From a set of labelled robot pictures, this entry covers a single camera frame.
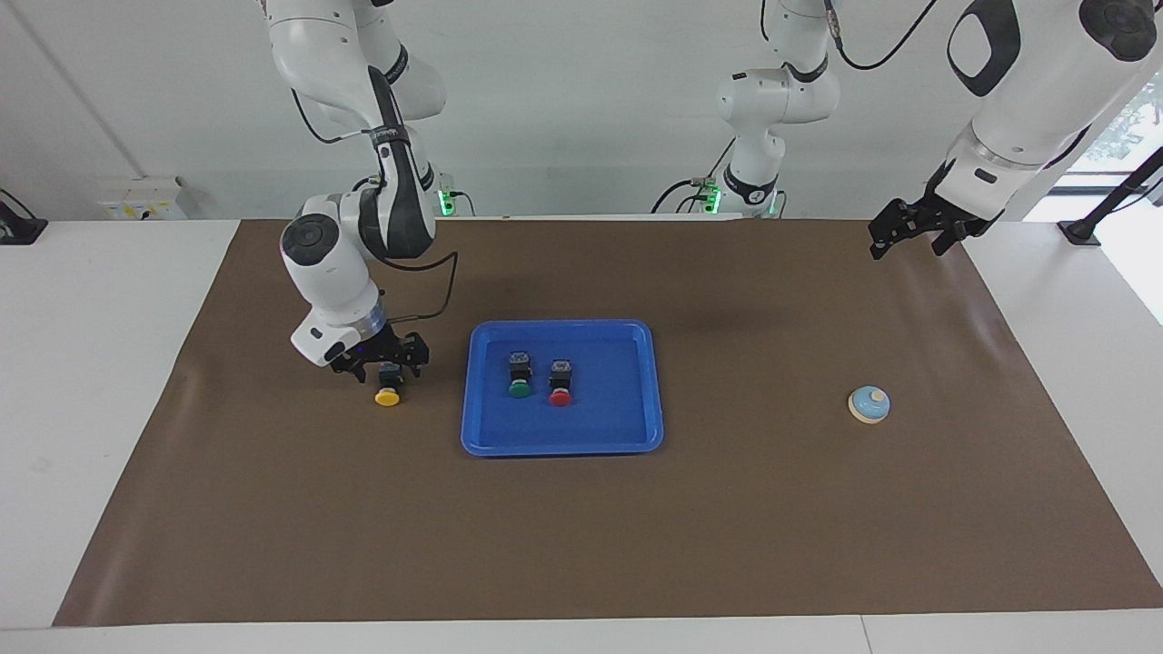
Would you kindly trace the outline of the blue desk bell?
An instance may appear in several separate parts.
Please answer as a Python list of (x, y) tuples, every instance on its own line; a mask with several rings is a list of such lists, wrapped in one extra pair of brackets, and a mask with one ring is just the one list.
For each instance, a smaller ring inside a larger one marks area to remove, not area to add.
[(877, 425), (890, 415), (890, 396), (875, 385), (859, 386), (849, 393), (847, 407), (864, 425)]

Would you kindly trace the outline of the blue plastic tray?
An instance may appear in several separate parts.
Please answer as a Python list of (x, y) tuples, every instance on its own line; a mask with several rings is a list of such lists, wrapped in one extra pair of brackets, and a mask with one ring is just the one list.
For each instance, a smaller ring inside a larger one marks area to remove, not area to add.
[[(508, 394), (511, 351), (531, 354), (531, 396)], [(549, 401), (550, 363), (573, 365), (572, 401)], [(462, 446), (477, 457), (655, 452), (663, 411), (651, 330), (636, 320), (486, 322), (471, 334)]]

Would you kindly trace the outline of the black stand with foot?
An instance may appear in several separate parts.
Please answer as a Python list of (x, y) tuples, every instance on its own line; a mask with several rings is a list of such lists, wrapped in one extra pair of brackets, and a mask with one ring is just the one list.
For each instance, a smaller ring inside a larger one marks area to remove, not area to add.
[(1116, 209), (1123, 207), (1123, 202), (1130, 196), (1137, 194), (1139, 197), (1146, 197), (1150, 193), (1151, 189), (1146, 190), (1146, 182), (1154, 178), (1155, 175), (1163, 170), (1163, 145), (1160, 145), (1139, 166), (1137, 170), (1133, 171), (1125, 182), (1122, 182), (1116, 189), (1110, 191), (1101, 202), (1089, 211), (1089, 214), (1075, 221), (1059, 221), (1059, 232), (1064, 235), (1066, 241), (1076, 247), (1099, 247), (1101, 241), (1094, 236), (1097, 227), (1101, 221), (1114, 213)]

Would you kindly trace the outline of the brown table mat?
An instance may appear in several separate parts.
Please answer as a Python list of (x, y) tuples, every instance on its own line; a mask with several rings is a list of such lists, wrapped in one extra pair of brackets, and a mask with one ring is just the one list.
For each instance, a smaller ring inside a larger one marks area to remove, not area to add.
[[(1163, 607), (980, 273), (855, 221), (450, 221), (404, 405), (311, 365), (279, 221), (241, 223), (58, 626)], [(637, 319), (664, 438), (461, 445), (478, 324)], [(890, 396), (877, 425), (852, 390)]]

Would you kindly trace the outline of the black table clamp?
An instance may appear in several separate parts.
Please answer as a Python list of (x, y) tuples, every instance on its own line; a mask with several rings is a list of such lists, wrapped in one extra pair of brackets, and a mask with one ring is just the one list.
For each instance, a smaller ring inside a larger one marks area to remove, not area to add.
[(0, 246), (34, 244), (48, 223), (16, 196), (0, 187)]

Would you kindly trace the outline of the white wall power socket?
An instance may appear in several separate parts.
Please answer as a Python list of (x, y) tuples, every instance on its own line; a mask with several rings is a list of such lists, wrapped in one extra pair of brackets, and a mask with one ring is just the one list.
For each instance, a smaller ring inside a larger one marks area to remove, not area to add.
[(114, 221), (183, 221), (190, 219), (187, 198), (178, 177), (149, 175), (138, 179), (101, 178), (98, 202)]

